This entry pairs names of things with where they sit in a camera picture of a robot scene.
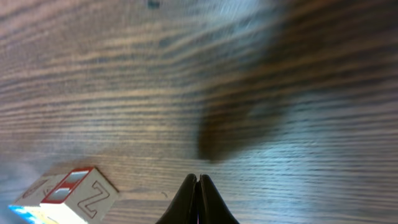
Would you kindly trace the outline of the blue L wooden block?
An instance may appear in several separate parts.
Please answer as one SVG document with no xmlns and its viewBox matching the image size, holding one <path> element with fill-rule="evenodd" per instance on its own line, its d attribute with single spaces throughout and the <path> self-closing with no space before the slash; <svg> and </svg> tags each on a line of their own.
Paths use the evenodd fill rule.
<svg viewBox="0 0 398 224">
<path fill-rule="evenodd" d="M 41 207 L 20 205 L 9 205 L 8 207 L 30 224 L 58 224 L 58 222 L 50 218 L 48 213 Z"/>
</svg>

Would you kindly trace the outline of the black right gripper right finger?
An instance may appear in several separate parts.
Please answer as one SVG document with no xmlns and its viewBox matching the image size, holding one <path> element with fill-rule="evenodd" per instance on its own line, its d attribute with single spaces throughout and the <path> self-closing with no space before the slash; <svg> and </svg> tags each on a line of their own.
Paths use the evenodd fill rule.
<svg viewBox="0 0 398 224">
<path fill-rule="evenodd" d="M 202 174 L 197 187 L 199 224 L 239 224 L 209 175 Z"/>
</svg>

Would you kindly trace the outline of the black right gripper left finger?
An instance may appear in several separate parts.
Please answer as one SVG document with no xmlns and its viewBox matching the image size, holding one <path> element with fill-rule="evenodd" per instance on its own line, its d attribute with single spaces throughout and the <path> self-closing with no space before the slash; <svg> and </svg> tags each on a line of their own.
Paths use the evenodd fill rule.
<svg viewBox="0 0 398 224">
<path fill-rule="evenodd" d="M 188 174 L 156 224 L 197 224 L 196 184 L 196 175 Z"/>
</svg>

